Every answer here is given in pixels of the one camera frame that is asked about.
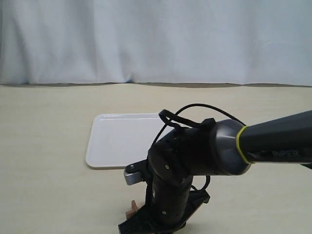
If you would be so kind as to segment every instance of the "yellow ring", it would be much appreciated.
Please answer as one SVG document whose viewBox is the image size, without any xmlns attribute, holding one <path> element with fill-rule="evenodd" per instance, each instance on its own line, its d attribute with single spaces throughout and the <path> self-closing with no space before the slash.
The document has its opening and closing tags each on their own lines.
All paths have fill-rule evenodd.
<svg viewBox="0 0 312 234">
<path fill-rule="evenodd" d="M 240 156 L 242 157 L 242 159 L 244 160 L 244 162 L 246 162 L 247 164 L 252 164 L 252 162 L 249 162 L 245 155 L 243 154 L 242 150 L 240 149 L 240 146 L 239 146 L 239 137 L 240 135 L 243 133 L 243 131 L 247 128 L 247 126 L 244 126 L 242 127 L 242 129 L 238 132 L 238 134 L 236 135 L 236 148 L 237 148 L 237 151 L 239 152 Z"/>
</svg>

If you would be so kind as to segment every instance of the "black robotic arm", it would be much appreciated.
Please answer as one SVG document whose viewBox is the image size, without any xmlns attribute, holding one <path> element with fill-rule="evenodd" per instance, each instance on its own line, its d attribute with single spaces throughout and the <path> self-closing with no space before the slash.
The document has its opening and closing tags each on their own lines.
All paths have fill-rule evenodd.
<svg viewBox="0 0 312 234">
<path fill-rule="evenodd" d="M 174 129 L 153 142 L 146 160 L 125 168 L 128 185 L 145 181 L 147 188 L 145 205 L 119 225 L 121 234 L 172 234 L 183 228 L 209 202 L 210 176 L 241 175 L 258 162 L 295 163 L 312 169 L 312 111 L 245 126 L 213 106 L 192 104 L 182 110 L 192 106 L 215 109 L 230 119 L 196 123 L 178 116 L 181 110 L 159 113 L 165 126 Z M 202 189 L 192 186 L 194 176 L 206 176 Z"/>
</svg>

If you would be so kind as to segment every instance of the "white tray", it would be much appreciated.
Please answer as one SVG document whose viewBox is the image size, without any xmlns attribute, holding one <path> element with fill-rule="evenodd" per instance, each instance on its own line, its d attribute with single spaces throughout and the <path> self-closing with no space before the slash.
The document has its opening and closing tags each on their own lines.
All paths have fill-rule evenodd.
<svg viewBox="0 0 312 234">
<path fill-rule="evenodd" d="M 144 160 L 162 126 L 158 114 L 99 115 L 93 121 L 86 163 L 92 168 L 123 168 Z"/>
</svg>

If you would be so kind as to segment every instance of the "beige table surface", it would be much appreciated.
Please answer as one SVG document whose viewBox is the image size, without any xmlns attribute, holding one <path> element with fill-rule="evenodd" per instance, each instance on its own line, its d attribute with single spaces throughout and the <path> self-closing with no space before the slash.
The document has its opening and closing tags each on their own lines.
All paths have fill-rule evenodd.
<svg viewBox="0 0 312 234">
<path fill-rule="evenodd" d="M 127 186 L 122 170 L 86 166 L 99 114 L 204 102 L 251 125 L 312 109 L 308 87 L 178 86 L 0 86 L 0 233 L 118 233 L 130 200 L 144 201 L 145 185 Z M 224 118 L 199 108 L 184 116 Z M 312 172 L 304 167 L 257 164 L 242 176 L 213 177 L 208 191 L 210 203 L 179 234 L 312 233 Z"/>
</svg>

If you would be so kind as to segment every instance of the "white backdrop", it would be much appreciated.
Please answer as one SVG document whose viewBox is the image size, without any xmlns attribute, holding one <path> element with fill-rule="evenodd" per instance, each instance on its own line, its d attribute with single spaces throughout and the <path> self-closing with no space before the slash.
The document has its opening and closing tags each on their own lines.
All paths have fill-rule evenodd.
<svg viewBox="0 0 312 234">
<path fill-rule="evenodd" d="M 311 12 L 311 0 L 2 0 L 0 83 L 312 85 Z"/>
</svg>

